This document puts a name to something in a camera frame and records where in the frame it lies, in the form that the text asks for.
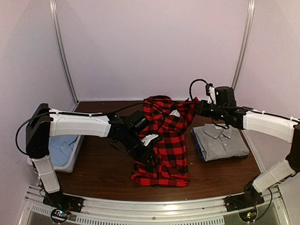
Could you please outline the red black plaid shirt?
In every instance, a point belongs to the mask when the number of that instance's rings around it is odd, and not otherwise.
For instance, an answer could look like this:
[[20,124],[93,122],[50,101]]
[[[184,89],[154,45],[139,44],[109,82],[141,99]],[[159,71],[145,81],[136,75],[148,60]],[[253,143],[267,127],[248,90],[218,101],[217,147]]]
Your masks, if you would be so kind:
[[143,102],[142,111],[151,125],[140,137],[158,134],[162,141],[153,150],[157,166],[134,163],[131,179],[141,186],[186,187],[189,185],[185,132],[195,119],[194,101],[174,101],[168,96],[152,96]]

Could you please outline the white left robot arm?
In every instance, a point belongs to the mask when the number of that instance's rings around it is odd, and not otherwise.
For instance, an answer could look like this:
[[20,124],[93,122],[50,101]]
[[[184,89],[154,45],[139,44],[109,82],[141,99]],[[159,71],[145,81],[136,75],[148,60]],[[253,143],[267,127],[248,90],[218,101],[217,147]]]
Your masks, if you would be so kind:
[[65,112],[40,104],[26,124],[26,154],[36,167],[49,200],[57,208],[67,204],[49,153],[49,138],[62,135],[87,135],[111,138],[120,142],[130,157],[144,165],[157,164],[154,145],[162,141],[158,134],[139,134],[150,125],[141,111],[119,116],[117,111],[105,113]]

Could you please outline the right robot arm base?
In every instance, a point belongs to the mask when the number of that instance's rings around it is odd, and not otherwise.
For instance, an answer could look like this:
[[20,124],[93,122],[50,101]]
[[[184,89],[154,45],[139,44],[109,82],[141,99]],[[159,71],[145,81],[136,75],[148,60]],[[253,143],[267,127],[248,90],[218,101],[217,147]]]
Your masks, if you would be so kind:
[[228,195],[224,198],[227,212],[239,211],[240,219],[246,223],[253,223],[259,218],[257,206],[262,203],[264,203],[264,198],[255,190],[252,183],[244,187],[242,194]]

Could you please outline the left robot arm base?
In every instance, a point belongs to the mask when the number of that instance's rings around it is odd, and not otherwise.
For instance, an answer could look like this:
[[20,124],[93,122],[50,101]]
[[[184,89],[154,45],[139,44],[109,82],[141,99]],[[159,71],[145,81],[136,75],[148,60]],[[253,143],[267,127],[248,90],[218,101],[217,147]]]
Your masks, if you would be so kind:
[[43,204],[53,207],[50,213],[50,219],[56,223],[61,224],[66,222],[72,213],[80,213],[83,206],[83,198],[66,195],[59,190],[55,193],[48,193],[44,189]]

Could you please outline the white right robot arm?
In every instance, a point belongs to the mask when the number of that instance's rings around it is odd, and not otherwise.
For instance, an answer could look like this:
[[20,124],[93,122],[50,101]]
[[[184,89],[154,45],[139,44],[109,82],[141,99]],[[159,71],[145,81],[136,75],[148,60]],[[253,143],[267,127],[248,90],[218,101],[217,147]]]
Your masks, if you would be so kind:
[[212,120],[193,129],[205,161],[242,157],[249,153],[245,134],[264,171],[245,187],[240,203],[250,207],[258,194],[300,171],[300,121],[247,107],[217,106],[201,101],[200,116]]

